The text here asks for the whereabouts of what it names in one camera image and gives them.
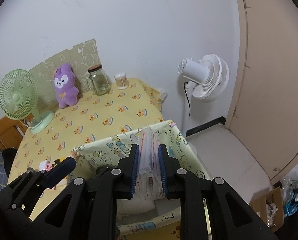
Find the fan center cap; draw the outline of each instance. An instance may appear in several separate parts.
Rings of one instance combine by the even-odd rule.
[[[17,104],[21,100],[21,95],[20,95],[20,93],[16,92],[16,93],[14,93],[12,98],[13,98],[13,101]]]

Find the brown lid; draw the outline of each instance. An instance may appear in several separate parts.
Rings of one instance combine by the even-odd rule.
[[[93,67],[88,68],[88,72],[91,73],[91,72],[96,71],[96,70],[101,69],[101,68],[102,68],[101,64],[95,65]]]

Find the black baseboard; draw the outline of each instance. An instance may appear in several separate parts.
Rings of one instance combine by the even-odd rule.
[[[219,117],[219,118],[216,118],[210,122],[207,122],[207,123],[204,123],[202,125],[199,125],[199,126],[196,126],[194,128],[191,128],[187,131],[187,134],[186,134],[186,137],[189,136],[189,135],[193,135],[195,133],[198,133],[198,132],[201,132],[203,130],[206,130],[207,128],[209,127],[212,127],[218,123],[222,123],[223,125],[225,125],[225,122],[226,122],[226,118],[225,117]]]

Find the purple plush toy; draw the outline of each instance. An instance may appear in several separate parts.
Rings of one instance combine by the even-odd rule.
[[[54,75],[54,88],[59,107],[73,106],[78,102],[79,90],[74,85],[75,74],[69,63],[58,67]]]

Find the black power cord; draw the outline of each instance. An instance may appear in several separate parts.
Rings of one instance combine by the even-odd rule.
[[[186,84],[188,84],[188,82],[185,82],[185,83],[184,83],[184,90],[185,90],[186,97],[187,97],[187,101],[188,101],[188,105],[189,105],[189,116],[190,116],[190,113],[191,113],[191,107],[190,107],[189,98],[188,98],[187,91],[186,91]]]

